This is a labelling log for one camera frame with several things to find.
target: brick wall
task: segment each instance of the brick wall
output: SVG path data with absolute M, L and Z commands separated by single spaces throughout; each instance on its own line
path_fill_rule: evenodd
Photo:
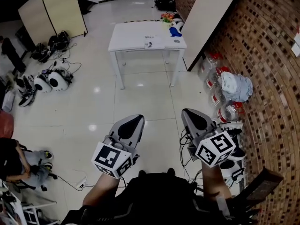
M 260 224 L 300 223 L 300 58 L 291 51 L 299 20 L 300 0 L 240 0 L 210 44 L 253 82 L 244 117 L 247 182 L 264 166 L 284 176 L 260 205 Z

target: black chair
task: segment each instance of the black chair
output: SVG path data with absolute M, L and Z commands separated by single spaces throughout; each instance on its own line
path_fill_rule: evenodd
M 23 151 L 28 151 L 28 152 L 32 152 L 31 150 L 28 150 L 24 145 L 21 145 L 20 144 L 20 148 L 23 150 Z M 57 180 L 57 176 L 53 173 L 49 173 L 48 175 L 49 177 L 53 177 L 54 180 Z M 32 190 L 35 190 L 36 187 L 33 187 L 33 186 L 30 186 L 28 184 L 26 184 L 26 182 L 22 181 L 22 180 L 19 180 L 17 182 L 12 182 L 12 184 L 14 185 L 14 188 L 15 190 L 18 192 L 18 193 L 21 193 L 21 190 L 22 189 L 27 189 L 27 188 L 30 188 Z M 47 188 L 44 187 L 43 185 L 41 186 L 41 189 L 43 192 L 47 191 Z

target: paper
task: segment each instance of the paper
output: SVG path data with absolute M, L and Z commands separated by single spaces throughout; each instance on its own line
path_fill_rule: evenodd
M 162 39 L 157 35 L 146 35 L 144 36 L 145 49 L 164 49 Z

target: white tile floor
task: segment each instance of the white tile floor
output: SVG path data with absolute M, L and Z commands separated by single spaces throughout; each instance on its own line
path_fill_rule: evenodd
M 126 172 L 125 180 L 129 182 L 141 169 L 159 173 L 166 172 L 169 167 L 175 169 L 177 176 L 187 177 L 179 159 L 179 136 L 183 129 L 181 110 L 194 108 L 213 115 L 197 72 L 186 72 L 183 64 L 176 86 L 170 87 L 175 53 L 171 54 L 171 62 L 164 64 L 161 52 L 128 52 L 127 64 L 121 67 L 125 89 L 120 90 L 110 67 L 107 48 L 114 24 L 159 19 L 161 12 L 152 6 L 153 0 L 118 0 L 95 5 L 91 13 L 84 16 L 89 33 L 86 37 L 75 37 L 71 42 L 77 46 L 71 49 L 68 60 L 81 62 L 82 67 L 74 74 L 70 88 L 49 94 L 38 92 L 34 103 L 25 108 L 17 107 L 15 102 L 14 138 L 31 150 L 52 151 L 55 156 L 53 171 L 72 184 L 84 176 L 88 177 L 89 184 L 95 184 L 100 173 L 90 158 L 98 141 L 103 140 L 114 122 L 138 113 L 146 119 L 137 147 L 141 157 Z M 26 62 L 27 73 L 35 75 L 53 61 L 43 65 L 35 60 Z M 58 66 L 66 64 L 58 61 Z M 77 64 L 71 65 L 70 71 L 77 68 Z M 200 162 L 189 163 L 190 177 L 194 177 L 200 168 Z M 85 188 L 77 192 L 61 180 L 48 181 L 48 187 L 47 192 L 34 193 L 58 202 L 48 214 L 60 220 L 68 210 L 79 209 L 89 191 Z M 237 194 L 237 187 L 233 187 L 232 192 Z

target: table leg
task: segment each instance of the table leg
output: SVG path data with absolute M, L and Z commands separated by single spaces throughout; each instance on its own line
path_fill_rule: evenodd
M 171 54 L 171 50 L 163 50 L 163 58 L 165 63 L 169 63 L 170 54 Z
M 123 81 L 122 81 L 122 77 L 121 77 L 120 68 L 119 68 L 119 65 L 118 65 L 116 52 L 110 52 L 110 56 L 111 56 L 111 60 L 112 60 L 112 67 L 113 67 L 114 72 L 117 76 L 117 83 L 119 84 L 120 89 L 124 89 L 124 84 L 123 84 Z
M 171 81 L 171 86 L 174 86 L 178 77 L 178 73 L 180 70 L 180 65 L 183 62 L 183 53 L 184 53 L 184 49 L 180 49 L 179 53 L 178 53 L 178 58 L 177 58 L 177 62 L 176 62 L 176 67 L 175 67 L 175 71 L 173 73 L 173 78 Z
M 125 53 L 126 53 L 126 52 L 120 52 L 120 56 L 121 56 L 122 65 L 123 65 L 123 66 L 126 65 Z

